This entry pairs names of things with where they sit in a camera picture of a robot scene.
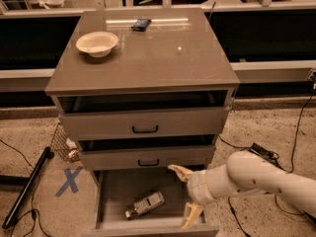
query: white bowl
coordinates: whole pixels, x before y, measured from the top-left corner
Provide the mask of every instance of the white bowl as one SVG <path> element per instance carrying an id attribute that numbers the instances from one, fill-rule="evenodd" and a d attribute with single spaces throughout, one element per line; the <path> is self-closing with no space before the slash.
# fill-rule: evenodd
<path id="1" fill-rule="evenodd" d="M 76 42 L 76 46 L 92 57 L 104 57 L 110 54 L 118 41 L 118 37 L 112 33 L 93 32 L 81 37 Z"/>

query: black pole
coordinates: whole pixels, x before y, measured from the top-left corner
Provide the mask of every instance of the black pole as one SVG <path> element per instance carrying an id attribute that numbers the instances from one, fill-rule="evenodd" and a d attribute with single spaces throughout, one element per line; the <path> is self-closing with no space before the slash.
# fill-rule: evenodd
<path id="1" fill-rule="evenodd" d="M 0 185 L 24 186 L 29 178 L 0 175 Z"/>
<path id="2" fill-rule="evenodd" d="M 6 217 L 6 219 L 2 225 L 3 229 L 8 229 L 9 227 L 11 227 L 13 225 L 13 222 L 16 219 L 16 216 L 19 212 L 19 209 L 21 208 L 23 202 L 26 200 L 26 197 L 28 196 L 29 191 L 30 191 L 36 177 L 39 175 L 40 169 L 41 169 L 42 165 L 44 164 L 46 158 L 49 158 L 49 159 L 52 158 L 52 152 L 50 152 L 49 147 L 46 147 L 45 150 L 43 151 L 43 153 L 41 154 L 41 157 L 39 158 L 36 166 L 34 167 L 32 173 L 30 175 L 29 181 L 24 186 L 24 188 L 21 190 L 16 202 L 14 203 L 8 216 Z"/>

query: drawer front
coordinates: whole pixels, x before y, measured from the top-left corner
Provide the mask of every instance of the drawer front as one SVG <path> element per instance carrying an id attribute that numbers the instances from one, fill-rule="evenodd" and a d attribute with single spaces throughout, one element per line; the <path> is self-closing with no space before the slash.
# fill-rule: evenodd
<path id="1" fill-rule="evenodd" d="M 130 149 L 121 151 L 80 152 L 80 160 L 89 171 L 165 167 L 176 165 L 205 165 L 214 153 L 214 146 Z"/>
<path id="2" fill-rule="evenodd" d="M 179 224 L 174 224 L 170 226 L 148 226 L 147 228 L 122 227 L 121 229 L 114 230 L 94 230 L 90 233 L 83 234 L 82 237 L 214 237 L 217 235 L 218 231 L 218 226 L 211 226 L 206 223 L 196 225 L 189 229 L 181 229 Z"/>
<path id="3" fill-rule="evenodd" d="M 172 112 L 63 115 L 67 135 L 74 141 L 222 132 L 228 109 Z"/>

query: drawer handle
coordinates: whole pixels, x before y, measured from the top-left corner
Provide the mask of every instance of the drawer handle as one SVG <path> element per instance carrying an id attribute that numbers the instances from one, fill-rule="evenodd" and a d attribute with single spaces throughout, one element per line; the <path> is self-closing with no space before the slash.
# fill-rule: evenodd
<path id="1" fill-rule="evenodd" d="M 142 163 L 140 160 L 138 160 L 138 166 L 140 167 L 153 167 L 159 165 L 159 159 L 156 160 L 156 162 L 153 163 Z"/>
<path id="2" fill-rule="evenodd" d="M 135 126 L 133 126 L 131 129 L 133 133 L 155 133 L 158 131 L 158 125 L 152 129 L 137 129 Z"/>

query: drawer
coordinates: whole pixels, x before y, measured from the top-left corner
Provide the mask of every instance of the drawer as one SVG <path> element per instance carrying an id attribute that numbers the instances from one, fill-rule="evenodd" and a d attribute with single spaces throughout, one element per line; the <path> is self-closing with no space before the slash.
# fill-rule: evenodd
<path id="1" fill-rule="evenodd" d="M 156 147 L 145 149 L 80 152 L 80 160 L 89 171 L 207 165 L 214 153 L 213 145 Z"/>
<path id="2" fill-rule="evenodd" d="M 218 134 L 228 108 L 61 115 L 74 141 L 166 135 Z"/>
<path id="3" fill-rule="evenodd" d="M 99 176 L 96 227 L 84 234 L 85 237 L 211 237 L 218 232 L 218 227 L 205 223 L 203 216 L 192 228 L 181 229 L 188 192 L 167 168 L 102 171 Z M 146 214 L 126 219 L 124 212 L 135 201 L 156 191 L 163 195 L 163 204 Z"/>
<path id="4" fill-rule="evenodd" d="M 147 93 L 57 96 L 56 101 L 65 114 L 87 114 L 223 107 L 227 97 L 227 89 L 180 92 L 159 92 L 156 89 L 156 92 Z"/>

